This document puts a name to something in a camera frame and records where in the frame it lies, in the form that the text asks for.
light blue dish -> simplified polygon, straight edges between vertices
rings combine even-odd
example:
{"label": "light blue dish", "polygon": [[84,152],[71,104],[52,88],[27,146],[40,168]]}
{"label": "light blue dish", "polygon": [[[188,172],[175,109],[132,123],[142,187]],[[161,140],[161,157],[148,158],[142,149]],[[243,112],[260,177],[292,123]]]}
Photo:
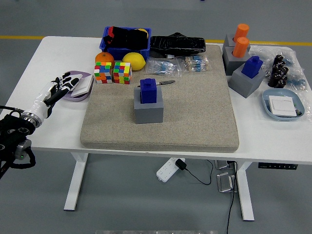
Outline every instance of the light blue dish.
{"label": "light blue dish", "polygon": [[[280,117],[280,116],[273,115],[271,113],[271,109],[270,109],[269,96],[291,97],[295,108],[297,110],[301,111],[302,114],[300,116],[296,116],[296,117]],[[304,115],[304,112],[305,112],[300,98],[297,96],[297,94],[295,94],[293,91],[291,91],[289,89],[268,89],[268,90],[264,91],[262,94],[262,103],[264,105],[265,111],[268,113],[269,116],[271,116],[274,119],[281,120],[281,121],[296,120],[296,119],[302,117]]]}

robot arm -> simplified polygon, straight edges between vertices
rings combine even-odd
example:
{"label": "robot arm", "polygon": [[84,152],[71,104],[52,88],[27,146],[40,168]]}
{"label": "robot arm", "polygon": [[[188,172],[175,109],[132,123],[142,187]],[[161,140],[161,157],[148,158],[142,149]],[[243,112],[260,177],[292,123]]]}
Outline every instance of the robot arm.
{"label": "robot arm", "polygon": [[[12,107],[0,106],[12,112],[0,120],[0,179],[11,168],[25,169],[36,164],[31,151],[31,141],[26,138],[48,118],[55,103],[77,86],[82,75],[71,76],[70,72],[48,83],[36,97],[33,106],[25,111]],[[15,159],[24,159],[29,155],[30,162],[15,164]]]}

rubik's cube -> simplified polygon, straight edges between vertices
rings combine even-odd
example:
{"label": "rubik's cube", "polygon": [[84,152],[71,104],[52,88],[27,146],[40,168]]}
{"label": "rubik's cube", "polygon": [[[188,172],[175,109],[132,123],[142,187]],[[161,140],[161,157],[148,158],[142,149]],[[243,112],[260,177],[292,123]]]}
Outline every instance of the rubik's cube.
{"label": "rubik's cube", "polygon": [[116,62],[113,74],[115,83],[130,84],[132,77],[131,64],[129,62]]}
{"label": "rubik's cube", "polygon": [[112,81],[112,63],[96,62],[94,67],[94,76],[97,84],[113,83]]}

yellow floor line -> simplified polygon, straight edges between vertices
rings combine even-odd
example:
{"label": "yellow floor line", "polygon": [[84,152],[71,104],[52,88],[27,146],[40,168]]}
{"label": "yellow floor line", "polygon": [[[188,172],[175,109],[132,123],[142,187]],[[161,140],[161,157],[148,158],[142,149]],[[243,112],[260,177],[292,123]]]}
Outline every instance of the yellow floor line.
{"label": "yellow floor line", "polygon": [[[224,40],[206,40],[206,43],[221,43],[221,44],[223,44],[223,42],[224,42]],[[250,44],[312,46],[312,42],[294,42],[294,41],[260,41],[260,40],[251,40]]]}
{"label": "yellow floor line", "polygon": [[[42,40],[45,36],[0,36],[0,39],[21,39],[21,40]],[[206,40],[207,43],[223,43],[224,40]],[[295,41],[260,41],[251,40],[250,44],[258,45],[296,45],[312,46],[312,42],[295,42]]]}
{"label": "yellow floor line", "polygon": [[0,39],[42,40],[45,36],[0,36]]}

gray box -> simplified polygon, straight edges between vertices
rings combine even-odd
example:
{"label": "gray box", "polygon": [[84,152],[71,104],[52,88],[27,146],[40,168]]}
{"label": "gray box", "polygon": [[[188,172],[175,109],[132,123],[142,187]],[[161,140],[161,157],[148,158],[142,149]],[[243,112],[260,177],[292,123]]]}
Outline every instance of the gray box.
{"label": "gray box", "polygon": [[141,103],[141,89],[134,88],[134,109],[136,123],[162,123],[164,117],[164,102],[161,87],[157,87],[157,103]]}
{"label": "gray box", "polygon": [[228,85],[244,98],[247,98],[257,88],[259,88],[263,78],[265,77],[265,72],[260,69],[259,73],[251,79],[242,73],[243,67],[244,64],[233,72],[231,79],[228,81]]}
{"label": "gray box", "polygon": [[[235,47],[236,43],[233,41],[235,34],[227,34],[224,39],[222,52],[224,53],[225,47]],[[250,44],[247,47],[247,52],[249,53],[250,50]]]}
{"label": "gray box", "polygon": [[227,76],[231,76],[233,74],[233,71],[239,68],[242,64],[244,64],[247,61],[247,59],[251,57],[247,51],[245,53],[245,56],[242,58],[234,57],[232,55],[233,50],[234,47],[225,47],[225,51],[222,55],[225,74]]}

